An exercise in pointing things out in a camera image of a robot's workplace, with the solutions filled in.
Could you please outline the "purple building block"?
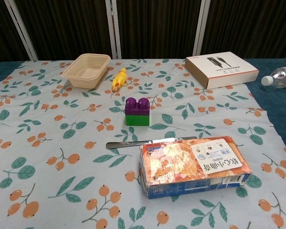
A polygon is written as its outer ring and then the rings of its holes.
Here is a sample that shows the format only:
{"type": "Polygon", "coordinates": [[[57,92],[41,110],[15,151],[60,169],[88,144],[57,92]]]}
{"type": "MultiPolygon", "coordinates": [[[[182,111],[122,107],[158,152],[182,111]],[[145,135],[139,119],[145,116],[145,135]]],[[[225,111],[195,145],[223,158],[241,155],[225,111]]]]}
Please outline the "purple building block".
{"type": "Polygon", "coordinates": [[[124,112],[126,115],[150,115],[150,103],[147,98],[141,98],[138,101],[129,97],[126,99],[124,112]]]}

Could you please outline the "green building block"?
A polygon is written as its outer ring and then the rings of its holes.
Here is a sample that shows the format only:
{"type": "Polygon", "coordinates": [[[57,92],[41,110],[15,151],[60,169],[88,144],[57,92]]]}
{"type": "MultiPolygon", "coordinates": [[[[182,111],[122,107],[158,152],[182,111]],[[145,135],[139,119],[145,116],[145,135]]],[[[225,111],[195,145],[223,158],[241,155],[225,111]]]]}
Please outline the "green building block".
{"type": "Polygon", "coordinates": [[[127,126],[149,126],[150,117],[148,115],[125,115],[127,126]]]}

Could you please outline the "metal butter knife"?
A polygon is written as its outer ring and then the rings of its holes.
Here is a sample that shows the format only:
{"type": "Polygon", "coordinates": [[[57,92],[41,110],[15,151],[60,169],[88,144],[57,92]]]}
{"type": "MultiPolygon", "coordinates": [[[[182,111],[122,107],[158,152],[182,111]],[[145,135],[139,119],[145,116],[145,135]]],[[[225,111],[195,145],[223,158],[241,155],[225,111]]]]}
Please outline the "metal butter knife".
{"type": "Polygon", "coordinates": [[[147,144],[156,144],[163,142],[175,142],[182,140],[192,140],[197,139],[196,136],[188,136],[188,137],[171,137],[171,138],[163,138],[163,139],[154,139],[154,140],[146,140],[146,141],[132,141],[132,142],[108,142],[106,143],[106,149],[117,149],[123,147],[132,147],[132,146],[141,146],[147,144]]]}

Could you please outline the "yellow rubber chicken toy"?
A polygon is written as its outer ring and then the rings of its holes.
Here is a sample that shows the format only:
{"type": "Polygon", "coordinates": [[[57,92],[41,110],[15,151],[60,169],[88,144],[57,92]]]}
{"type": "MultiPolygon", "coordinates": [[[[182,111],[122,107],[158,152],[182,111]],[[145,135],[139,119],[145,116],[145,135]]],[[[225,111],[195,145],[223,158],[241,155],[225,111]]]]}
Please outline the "yellow rubber chicken toy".
{"type": "Polygon", "coordinates": [[[112,91],[116,92],[121,86],[124,86],[126,84],[126,78],[126,69],[122,68],[112,81],[112,91]]]}

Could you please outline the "orange cookie box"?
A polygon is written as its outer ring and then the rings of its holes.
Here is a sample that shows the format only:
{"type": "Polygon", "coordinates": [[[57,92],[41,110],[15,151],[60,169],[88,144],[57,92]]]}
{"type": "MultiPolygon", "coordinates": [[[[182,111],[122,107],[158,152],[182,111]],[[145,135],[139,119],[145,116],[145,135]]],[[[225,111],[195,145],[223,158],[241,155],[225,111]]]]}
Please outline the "orange cookie box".
{"type": "Polygon", "coordinates": [[[148,199],[240,187],[252,174],[230,136],[160,140],[140,151],[148,199]]]}

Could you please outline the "beige plastic food container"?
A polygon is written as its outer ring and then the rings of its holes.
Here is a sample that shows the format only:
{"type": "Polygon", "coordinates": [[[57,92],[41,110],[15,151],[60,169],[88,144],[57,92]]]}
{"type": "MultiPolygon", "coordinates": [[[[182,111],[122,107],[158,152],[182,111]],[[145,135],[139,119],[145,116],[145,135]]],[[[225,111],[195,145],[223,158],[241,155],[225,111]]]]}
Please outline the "beige plastic food container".
{"type": "Polygon", "coordinates": [[[94,89],[107,71],[110,60],[107,54],[82,54],[63,71],[62,77],[73,87],[94,89]]]}

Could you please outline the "floral fruit print tablecloth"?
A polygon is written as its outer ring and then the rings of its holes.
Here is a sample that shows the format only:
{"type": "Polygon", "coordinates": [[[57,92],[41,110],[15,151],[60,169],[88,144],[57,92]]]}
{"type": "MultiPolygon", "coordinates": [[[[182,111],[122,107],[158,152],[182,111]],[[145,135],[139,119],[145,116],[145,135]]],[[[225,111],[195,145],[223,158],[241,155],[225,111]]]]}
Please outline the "floral fruit print tablecloth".
{"type": "Polygon", "coordinates": [[[0,63],[0,229],[286,229],[286,145],[246,84],[205,89],[184,61],[112,60],[95,89],[71,62],[0,63]],[[112,81],[126,69],[126,84],[112,81]],[[127,126],[129,97],[149,126],[127,126]],[[148,199],[138,147],[107,142],[229,135],[252,168],[241,187],[148,199]]]}

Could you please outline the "clear plastic water bottle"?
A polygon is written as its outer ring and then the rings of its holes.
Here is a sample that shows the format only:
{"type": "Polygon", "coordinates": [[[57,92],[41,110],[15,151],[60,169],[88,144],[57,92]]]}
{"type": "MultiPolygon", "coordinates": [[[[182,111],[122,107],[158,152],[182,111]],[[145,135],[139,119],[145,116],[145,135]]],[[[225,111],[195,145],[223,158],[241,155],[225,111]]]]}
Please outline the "clear plastic water bottle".
{"type": "Polygon", "coordinates": [[[286,67],[278,68],[271,72],[270,75],[264,76],[261,79],[261,84],[274,88],[286,88],[286,67]]]}

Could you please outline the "white frame post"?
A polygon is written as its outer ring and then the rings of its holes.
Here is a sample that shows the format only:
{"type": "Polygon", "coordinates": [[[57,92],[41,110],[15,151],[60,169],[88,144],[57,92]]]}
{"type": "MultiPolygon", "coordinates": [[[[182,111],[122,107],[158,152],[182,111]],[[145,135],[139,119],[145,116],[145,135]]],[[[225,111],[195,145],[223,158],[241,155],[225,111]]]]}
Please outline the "white frame post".
{"type": "Polygon", "coordinates": [[[39,58],[36,54],[35,48],[31,41],[31,38],[27,32],[23,19],[20,15],[19,9],[15,0],[4,0],[7,10],[11,16],[11,19],[15,25],[15,28],[20,36],[22,44],[26,50],[26,53],[31,61],[38,61],[39,58]]]}
{"type": "Polygon", "coordinates": [[[117,0],[105,0],[113,59],[122,59],[117,0]]]}
{"type": "Polygon", "coordinates": [[[210,4],[211,0],[201,0],[192,56],[201,54],[210,4]]]}

